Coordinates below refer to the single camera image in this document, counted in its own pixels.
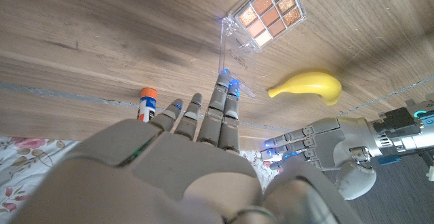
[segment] robot finger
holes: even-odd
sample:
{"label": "robot finger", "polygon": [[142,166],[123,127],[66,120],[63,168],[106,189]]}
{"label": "robot finger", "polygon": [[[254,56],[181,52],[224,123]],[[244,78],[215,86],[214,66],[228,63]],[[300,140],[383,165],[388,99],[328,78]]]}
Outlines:
{"label": "robot finger", "polygon": [[150,120],[149,123],[161,128],[162,130],[170,131],[174,126],[176,119],[178,119],[179,114],[181,113],[181,108],[182,100],[178,98],[173,101],[162,113]]}
{"label": "robot finger", "polygon": [[174,134],[183,135],[189,140],[193,140],[197,126],[197,119],[199,119],[199,114],[201,112],[201,105],[202,95],[196,93],[193,95],[193,98],[191,99],[185,114],[182,116]]}
{"label": "robot finger", "polygon": [[239,81],[233,80],[229,84],[228,94],[224,104],[218,147],[234,154],[239,154],[238,99]]}
{"label": "robot finger", "polygon": [[212,92],[210,105],[203,118],[202,127],[197,135],[198,142],[217,146],[223,120],[224,104],[231,79],[231,73],[228,70],[220,72],[216,86]]}

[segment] wood grain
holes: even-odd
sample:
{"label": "wood grain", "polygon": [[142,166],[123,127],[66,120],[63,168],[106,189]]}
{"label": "wood grain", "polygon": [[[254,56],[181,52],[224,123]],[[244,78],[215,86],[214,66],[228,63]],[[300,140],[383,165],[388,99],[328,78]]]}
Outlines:
{"label": "wood grain", "polygon": [[[206,106],[217,78],[219,20],[237,1],[0,0],[0,81],[132,103],[149,86],[161,108],[200,92]],[[257,57],[256,98],[241,96],[242,121],[297,129],[433,76],[433,0],[301,1],[307,20]],[[310,70],[339,78],[337,105],[314,94],[268,97],[267,89]],[[374,119],[433,88],[426,83],[348,116]]]}
{"label": "wood grain", "polygon": [[[0,89],[0,134],[82,141],[123,119],[137,116],[137,110],[94,102],[40,96],[30,92]],[[199,120],[196,135],[201,127]],[[259,150],[263,142],[283,132],[240,125],[242,150]]]}

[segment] eyeshadow palette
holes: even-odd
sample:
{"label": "eyeshadow palette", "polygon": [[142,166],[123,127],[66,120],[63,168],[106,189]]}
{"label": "eyeshadow palette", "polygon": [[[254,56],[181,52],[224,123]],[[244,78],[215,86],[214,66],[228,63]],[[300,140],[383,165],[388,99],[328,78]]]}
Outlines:
{"label": "eyeshadow palette", "polygon": [[242,0],[222,19],[219,72],[231,71],[254,97],[257,53],[302,22],[299,0]]}
{"label": "eyeshadow palette", "polygon": [[299,0],[244,0],[227,18],[237,24],[233,28],[247,31],[255,51],[281,37],[306,18]]}

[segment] robotic hand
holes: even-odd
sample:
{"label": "robotic hand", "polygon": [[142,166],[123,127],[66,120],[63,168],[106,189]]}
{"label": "robotic hand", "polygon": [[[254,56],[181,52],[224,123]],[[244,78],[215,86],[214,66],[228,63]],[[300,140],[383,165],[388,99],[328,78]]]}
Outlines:
{"label": "robotic hand", "polygon": [[[262,159],[277,160],[270,165],[277,169],[289,157],[299,155],[320,170],[339,170],[335,183],[339,192],[347,200],[358,198],[375,183],[376,172],[370,160],[382,155],[380,149],[417,152],[434,145],[434,94],[426,99],[418,104],[406,101],[407,107],[381,113],[381,119],[372,122],[364,118],[321,119],[265,141],[267,149],[261,152]],[[396,155],[384,157],[382,164],[395,159]],[[432,159],[425,161],[433,165]],[[430,179],[433,175],[433,170],[427,174]]]}
{"label": "robotic hand", "polygon": [[12,223],[361,223],[312,165],[291,159],[262,193],[238,156],[238,81],[216,82],[197,142],[202,96],[150,122],[128,119],[77,145]]}

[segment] yellow banana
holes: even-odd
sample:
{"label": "yellow banana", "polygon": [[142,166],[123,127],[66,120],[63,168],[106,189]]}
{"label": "yellow banana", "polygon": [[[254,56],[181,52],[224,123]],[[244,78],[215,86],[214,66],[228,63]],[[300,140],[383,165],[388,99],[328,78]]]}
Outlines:
{"label": "yellow banana", "polygon": [[282,86],[269,90],[269,96],[273,98],[281,92],[314,93],[323,98],[326,105],[334,105],[338,102],[342,86],[340,82],[322,72],[307,72],[291,77]]}

